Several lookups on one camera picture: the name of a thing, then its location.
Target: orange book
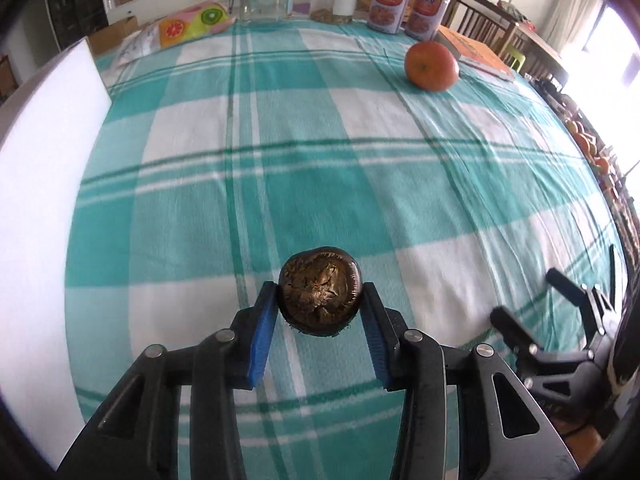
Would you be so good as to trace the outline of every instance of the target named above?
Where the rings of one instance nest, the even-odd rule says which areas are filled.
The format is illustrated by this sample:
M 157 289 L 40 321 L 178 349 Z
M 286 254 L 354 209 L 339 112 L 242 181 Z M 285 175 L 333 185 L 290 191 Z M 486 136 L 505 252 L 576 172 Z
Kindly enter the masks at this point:
M 509 67 L 484 43 L 467 38 L 443 25 L 438 27 L 435 39 L 446 46 L 459 62 L 506 81 L 513 81 L 513 74 Z

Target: plaid tablecloth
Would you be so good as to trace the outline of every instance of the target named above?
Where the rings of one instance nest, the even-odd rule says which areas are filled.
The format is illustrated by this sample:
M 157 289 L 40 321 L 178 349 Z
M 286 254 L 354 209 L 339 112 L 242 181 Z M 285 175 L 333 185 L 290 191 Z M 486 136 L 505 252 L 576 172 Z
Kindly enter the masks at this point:
M 293 253 L 332 245 L 442 344 L 504 345 L 504 304 L 548 349 L 583 336 L 543 281 L 608 289 L 620 247 L 590 169 L 520 78 L 404 76 L 412 40 L 364 24 L 242 28 L 100 68 L 113 107 L 78 194 L 66 331 L 88 418 L 149 344 L 197 344 Z M 188 388 L 180 477 L 189 477 Z M 236 395 L 250 480 L 387 479 L 402 393 L 375 380 L 360 319 L 334 338 L 276 324 L 264 382 Z M 456 434 L 455 396 L 449 426 Z M 456 437 L 448 467 L 458 460 Z

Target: green chair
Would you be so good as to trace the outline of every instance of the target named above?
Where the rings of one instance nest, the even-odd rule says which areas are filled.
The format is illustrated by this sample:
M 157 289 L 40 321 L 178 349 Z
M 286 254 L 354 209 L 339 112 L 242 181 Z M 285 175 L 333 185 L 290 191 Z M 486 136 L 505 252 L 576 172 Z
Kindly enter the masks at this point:
M 513 46 L 513 43 L 507 45 L 504 53 L 511 57 L 511 63 L 509 64 L 509 66 L 516 72 L 520 72 L 520 70 L 522 70 L 522 66 L 524 65 L 524 60 L 527 59 L 524 54 L 521 53 L 521 51 L 519 51 L 517 48 L 515 48 Z

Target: white panel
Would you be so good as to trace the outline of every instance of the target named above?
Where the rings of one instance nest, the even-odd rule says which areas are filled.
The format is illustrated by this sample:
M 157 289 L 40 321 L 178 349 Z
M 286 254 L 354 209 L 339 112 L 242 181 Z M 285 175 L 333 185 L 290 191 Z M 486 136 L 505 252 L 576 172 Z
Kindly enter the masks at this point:
M 84 425 L 66 349 L 66 248 L 110 105 L 82 41 L 0 108 L 0 390 L 53 466 Z
M 238 307 L 234 276 L 134 285 L 129 288 L 131 352 L 140 355 L 154 343 L 169 350 L 198 344 L 228 328 Z

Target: fruit pattern bag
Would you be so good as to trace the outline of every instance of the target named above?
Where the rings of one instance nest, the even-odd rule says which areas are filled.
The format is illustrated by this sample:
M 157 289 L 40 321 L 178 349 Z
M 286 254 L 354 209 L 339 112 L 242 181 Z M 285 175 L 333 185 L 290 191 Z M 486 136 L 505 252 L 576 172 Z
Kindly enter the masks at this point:
M 225 6 L 212 0 L 188 7 L 148 25 L 125 40 L 112 68 L 206 34 L 223 32 L 235 20 L 229 16 Z

